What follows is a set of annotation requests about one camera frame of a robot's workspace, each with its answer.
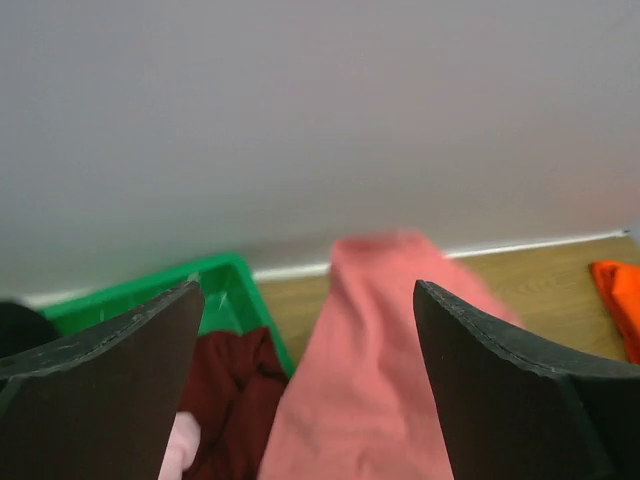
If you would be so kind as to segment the folded orange t-shirt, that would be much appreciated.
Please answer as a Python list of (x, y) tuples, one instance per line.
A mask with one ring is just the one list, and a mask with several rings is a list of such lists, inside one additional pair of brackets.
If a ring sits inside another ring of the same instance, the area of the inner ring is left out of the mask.
[(598, 261), (589, 267), (596, 288), (622, 336), (631, 363), (639, 364), (639, 267)]

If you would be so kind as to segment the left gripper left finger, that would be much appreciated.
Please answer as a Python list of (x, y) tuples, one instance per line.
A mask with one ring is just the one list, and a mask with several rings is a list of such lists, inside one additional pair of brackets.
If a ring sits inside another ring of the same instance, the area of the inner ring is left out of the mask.
[(2, 359), (2, 478), (157, 478), (204, 303), (185, 282)]

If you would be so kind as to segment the black t-shirt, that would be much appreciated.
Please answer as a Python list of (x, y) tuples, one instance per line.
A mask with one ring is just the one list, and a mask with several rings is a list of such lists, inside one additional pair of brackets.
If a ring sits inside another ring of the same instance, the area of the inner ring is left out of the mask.
[(39, 312), (12, 301), (1, 302), (1, 357), (45, 345), (60, 337), (57, 328)]

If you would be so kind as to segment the salmon pink t-shirt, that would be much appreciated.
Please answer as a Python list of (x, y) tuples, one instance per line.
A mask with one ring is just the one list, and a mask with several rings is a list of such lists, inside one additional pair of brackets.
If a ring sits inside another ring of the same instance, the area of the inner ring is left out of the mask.
[(414, 318), (419, 280), (517, 322), (418, 231), (336, 241), (329, 294), (280, 399), (260, 478), (451, 477)]

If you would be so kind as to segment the green plastic bin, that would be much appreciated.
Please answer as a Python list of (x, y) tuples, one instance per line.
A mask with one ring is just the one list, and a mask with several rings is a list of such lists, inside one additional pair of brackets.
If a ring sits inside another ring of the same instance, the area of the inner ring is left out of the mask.
[(46, 306), (41, 312), (61, 333), (72, 334), (121, 315), (187, 281), (198, 282), (205, 299), (200, 335), (214, 331), (245, 334), (265, 327), (270, 330), (282, 368), (289, 375), (294, 373), (294, 363), (252, 272), (236, 254), (219, 254), (186, 263)]

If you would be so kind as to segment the light pink t-shirt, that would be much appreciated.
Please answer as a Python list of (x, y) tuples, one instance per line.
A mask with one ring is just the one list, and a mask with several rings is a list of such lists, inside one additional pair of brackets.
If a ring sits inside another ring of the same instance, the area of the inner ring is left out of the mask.
[(201, 439), (201, 429), (189, 412), (178, 412), (169, 435), (159, 480), (181, 480), (193, 464)]

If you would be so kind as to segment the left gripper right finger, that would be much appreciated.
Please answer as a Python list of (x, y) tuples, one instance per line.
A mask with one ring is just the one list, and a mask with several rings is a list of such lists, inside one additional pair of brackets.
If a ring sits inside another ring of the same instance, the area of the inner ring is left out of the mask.
[(635, 479), (639, 369), (546, 340), (441, 286), (414, 315), (457, 479)]

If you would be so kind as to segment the maroon t-shirt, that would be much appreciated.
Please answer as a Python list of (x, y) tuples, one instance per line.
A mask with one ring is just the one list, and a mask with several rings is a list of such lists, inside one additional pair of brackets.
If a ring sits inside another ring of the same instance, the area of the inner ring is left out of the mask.
[(271, 332), (198, 338), (179, 404), (200, 427), (188, 479), (255, 479), (289, 382)]

